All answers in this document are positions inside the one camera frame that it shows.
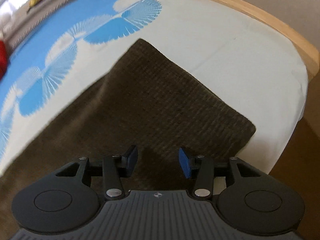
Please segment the brown corduroy pants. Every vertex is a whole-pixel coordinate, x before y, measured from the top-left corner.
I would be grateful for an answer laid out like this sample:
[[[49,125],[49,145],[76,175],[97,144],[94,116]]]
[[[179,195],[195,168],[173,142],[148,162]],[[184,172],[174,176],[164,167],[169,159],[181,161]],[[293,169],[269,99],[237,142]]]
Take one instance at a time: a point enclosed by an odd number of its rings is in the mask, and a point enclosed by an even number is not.
[[[18,230],[15,194],[80,156],[100,160],[138,148],[128,190],[181,190],[178,150],[225,161],[255,126],[217,95],[139,39],[32,140],[1,177],[1,239]]]

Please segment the blue white patterned bedsheet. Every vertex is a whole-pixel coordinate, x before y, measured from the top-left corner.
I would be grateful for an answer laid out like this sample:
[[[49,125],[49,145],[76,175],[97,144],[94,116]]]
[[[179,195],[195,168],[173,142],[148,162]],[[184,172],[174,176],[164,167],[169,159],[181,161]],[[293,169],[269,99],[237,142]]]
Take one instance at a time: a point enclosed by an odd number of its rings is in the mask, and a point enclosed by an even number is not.
[[[1,170],[139,38],[253,122],[239,156],[270,172],[303,115],[306,66],[283,35],[210,0],[76,0],[45,19],[1,80]]]

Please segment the red folded quilt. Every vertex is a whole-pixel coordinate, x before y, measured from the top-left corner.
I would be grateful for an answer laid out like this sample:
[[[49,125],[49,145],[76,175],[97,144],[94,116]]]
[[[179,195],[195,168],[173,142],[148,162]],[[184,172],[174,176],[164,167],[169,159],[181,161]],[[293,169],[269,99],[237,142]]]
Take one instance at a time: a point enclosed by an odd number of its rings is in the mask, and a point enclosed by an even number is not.
[[[3,76],[6,74],[7,67],[8,67],[7,49],[5,47],[3,40],[0,40],[0,79],[2,79]]]

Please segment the wooden bed frame rail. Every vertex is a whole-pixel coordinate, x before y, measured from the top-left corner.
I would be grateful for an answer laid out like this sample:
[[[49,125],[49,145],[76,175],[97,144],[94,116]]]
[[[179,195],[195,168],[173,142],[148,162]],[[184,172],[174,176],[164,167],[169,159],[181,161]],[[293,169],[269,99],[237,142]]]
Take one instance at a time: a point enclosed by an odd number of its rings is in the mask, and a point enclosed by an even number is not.
[[[312,80],[319,72],[319,51],[311,44],[305,37],[300,35],[297,31],[289,25],[279,20],[270,13],[248,3],[243,0],[211,0],[220,3],[224,6],[232,8],[241,12],[259,22],[268,25],[277,32],[288,38],[295,46],[296,51],[299,53],[303,60],[306,70],[308,72],[308,79]]]

